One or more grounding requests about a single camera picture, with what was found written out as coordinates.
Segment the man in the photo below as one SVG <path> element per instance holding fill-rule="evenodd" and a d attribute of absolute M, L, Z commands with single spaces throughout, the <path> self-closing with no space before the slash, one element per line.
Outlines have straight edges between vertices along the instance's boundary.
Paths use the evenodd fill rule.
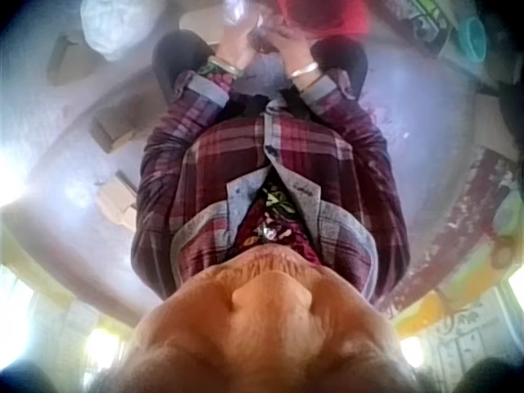
<path fill-rule="evenodd" d="M 156 50 L 171 99 L 143 157 L 133 267 L 165 302 L 101 390 L 415 389 L 371 306 L 409 251 L 386 141 L 350 88 L 365 55 L 340 37 L 310 49 L 264 15 L 295 87 L 243 102 L 258 19 L 226 27 L 214 56 L 188 32 Z"/>

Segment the light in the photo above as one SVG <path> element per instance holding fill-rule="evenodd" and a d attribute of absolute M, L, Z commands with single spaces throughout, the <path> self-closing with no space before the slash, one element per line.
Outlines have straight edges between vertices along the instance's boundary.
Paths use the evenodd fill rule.
<path fill-rule="evenodd" d="M 524 309 L 524 268 L 520 268 L 508 279 L 509 286 L 513 290 L 518 304 Z"/>
<path fill-rule="evenodd" d="M 415 368 L 424 364 L 424 353 L 418 337 L 408 337 L 400 342 L 402 354 L 408 363 Z"/>
<path fill-rule="evenodd" d="M 96 329 L 88 339 L 87 352 L 98 370 L 109 368 L 118 355 L 118 337 Z"/>
<path fill-rule="evenodd" d="M 0 153 L 0 207 L 18 199 L 24 190 L 24 180 Z"/>

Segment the plaid shirt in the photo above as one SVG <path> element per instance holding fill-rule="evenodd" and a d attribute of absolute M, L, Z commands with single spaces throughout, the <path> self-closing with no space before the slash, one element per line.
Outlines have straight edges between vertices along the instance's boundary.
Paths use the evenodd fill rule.
<path fill-rule="evenodd" d="M 216 124 L 229 95 L 192 71 L 178 78 L 144 151 L 132 249 L 135 272 L 161 298 L 226 260 L 272 167 L 323 264 L 371 302 L 401 279 L 409 247 L 386 140 L 345 72 L 301 97 L 323 124 L 293 118 L 279 100 L 257 118 Z"/>

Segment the bangle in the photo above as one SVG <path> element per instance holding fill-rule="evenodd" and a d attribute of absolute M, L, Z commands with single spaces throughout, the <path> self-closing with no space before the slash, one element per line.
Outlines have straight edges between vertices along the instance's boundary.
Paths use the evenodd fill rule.
<path fill-rule="evenodd" d="M 309 72 L 315 71 L 318 69 L 318 63 L 316 61 L 313 61 L 311 64 L 308 64 L 306 67 L 301 68 L 293 73 L 291 73 L 292 78 L 296 78 L 297 76 L 301 76 L 303 74 L 308 74 Z"/>
<path fill-rule="evenodd" d="M 235 67 L 230 62 L 225 61 L 224 59 L 221 59 L 217 56 L 210 56 L 209 63 L 215 64 L 216 66 L 220 67 L 222 70 L 226 70 L 229 74 L 235 75 L 236 77 L 242 76 L 242 71 L 240 71 L 237 67 Z"/>

